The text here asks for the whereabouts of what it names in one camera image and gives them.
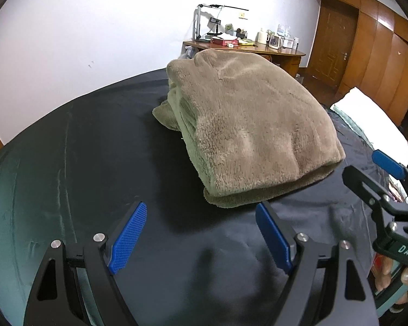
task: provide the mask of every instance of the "bed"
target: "bed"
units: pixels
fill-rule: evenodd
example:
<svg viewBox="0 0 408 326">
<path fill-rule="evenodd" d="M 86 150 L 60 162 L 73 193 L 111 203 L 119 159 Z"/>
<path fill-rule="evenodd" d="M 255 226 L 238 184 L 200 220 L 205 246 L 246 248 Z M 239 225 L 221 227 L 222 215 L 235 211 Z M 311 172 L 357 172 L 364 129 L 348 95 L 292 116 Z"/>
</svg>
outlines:
<svg viewBox="0 0 408 326">
<path fill-rule="evenodd" d="M 0 309 L 12 325 L 24 310 L 39 263 L 54 239 L 91 239 L 138 195 L 147 224 L 116 276 L 140 325 L 264 325 L 287 277 L 274 265 L 255 223 L 255 205 L 220 209 L 203 198 L 181 134 L 151 110 L 166 98 L 164 69 L 75 99 L 0 150 Z M 385 185 L 372 149 L 327 110 L 346 160 L 324 180 L 274 199 L 297 232 L 335 244 L 349 240 L 369 273 L 375 225 L 370 208 L 343 185 L 355 165 Z M 84 274 L 83 293 L 99 325 Z M 318 273 L 314 293 L 320 291 Z"/>
<path fill-rule="evenodd" d="M 353 88 L 331 109 L 373 149 L 380 149 L 398 163 L 408 165 L 408 142 L 390 118 L 368 96 Z M 401 183 L 390 176 L 390 184 L 408 201 Z"/>
</svg>

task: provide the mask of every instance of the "red box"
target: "red box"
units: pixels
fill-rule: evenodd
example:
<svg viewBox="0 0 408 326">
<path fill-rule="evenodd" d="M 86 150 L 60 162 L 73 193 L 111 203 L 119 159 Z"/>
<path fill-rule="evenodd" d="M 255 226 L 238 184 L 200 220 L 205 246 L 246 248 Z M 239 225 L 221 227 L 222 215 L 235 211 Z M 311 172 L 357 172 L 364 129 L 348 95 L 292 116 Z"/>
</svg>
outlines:
<svg viewBox="0 0 408 326">
<path fill-rule="evenodd" d="M 211 43 L 213 44 L 218 44 L 222 46 L 227 46 L 227 44 L 233 44 L 233 45 L 239 45 L 239 41 L 237 39 L 235 40 L 222 40 L 222 39 L 217 39 L 214 37 L 211 37 Z"/>
</svg>

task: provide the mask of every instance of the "paper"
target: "paper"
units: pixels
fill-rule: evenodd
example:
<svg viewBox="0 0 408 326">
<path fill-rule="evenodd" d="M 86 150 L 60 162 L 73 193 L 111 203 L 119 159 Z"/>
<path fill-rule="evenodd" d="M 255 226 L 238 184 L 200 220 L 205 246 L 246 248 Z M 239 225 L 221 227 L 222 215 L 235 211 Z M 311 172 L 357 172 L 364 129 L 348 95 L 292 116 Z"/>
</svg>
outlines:
<svg viewBox="0 0 408 326">
<path fill-rule="evenodd" d="M 222 39 L 222 40 L 235 40 L 237 39 L 236 36 L 232 36 L 231 34 L 222 33 L 220 36 L 216 36 L 213 38 Z"/>
</svg>

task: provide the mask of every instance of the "blue gripper pad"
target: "blue gripper pad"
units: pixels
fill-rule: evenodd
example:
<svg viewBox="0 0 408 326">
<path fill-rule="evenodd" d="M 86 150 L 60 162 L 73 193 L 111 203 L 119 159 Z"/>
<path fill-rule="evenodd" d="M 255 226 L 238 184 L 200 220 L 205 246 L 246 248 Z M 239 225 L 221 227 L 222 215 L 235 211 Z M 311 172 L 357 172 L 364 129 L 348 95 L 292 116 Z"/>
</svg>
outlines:
<svg viewBox="0 0 408 326">
<path fill-rule="evenodd" d="M 397 163 L 395 160 L 391 159 L 383 151 L 377 149 L 372 153 L 372 161 L 377 166 L 384 169 L 388 174 L 397 180 L 405 179 L 405 170 L 403 166 Z"/>
<path fill-rule="evenodd" d="M 264 237 L 264 241 L 272 254 L 275 264 L 277 267 L 284 270 L 286 274 L 289 274 L 293 269 L 293 264 L 290 258 L 290 247 L 274 220 L 269 215 L 268 210 L 262 203 L 257 205 L 255 210 L 255 220 Z"/>
<path fill-rule="evenodd" d="M 112 245 L 112 256 L 107 265 L 112 274 L 117 274 L 127 264 L 146 221 L 147 205 L 140 202 Z"/>
</svg>

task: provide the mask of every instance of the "human hand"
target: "human hand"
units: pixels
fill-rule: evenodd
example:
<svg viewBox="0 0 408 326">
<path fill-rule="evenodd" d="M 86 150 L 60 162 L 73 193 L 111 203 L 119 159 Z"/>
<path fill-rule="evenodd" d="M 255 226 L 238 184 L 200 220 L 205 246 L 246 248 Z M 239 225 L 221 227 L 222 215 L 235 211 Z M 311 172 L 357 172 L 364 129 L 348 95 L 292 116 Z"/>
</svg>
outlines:
<svg viewBox="0 0 408 326">
<path fill-rule="evenodd" d="M 391 283 L 391 269 L 393 260 L 389 257 L 382 256 L 381 268 L 374 273 L 376 289 L 381 292 Z M 400 277 L 403 284 L 408 286 L 408 267 L 406 267 Z M 405 304 L 408 302 L 408 291 L 396 302 L 396 304 Z"/>
</svg>

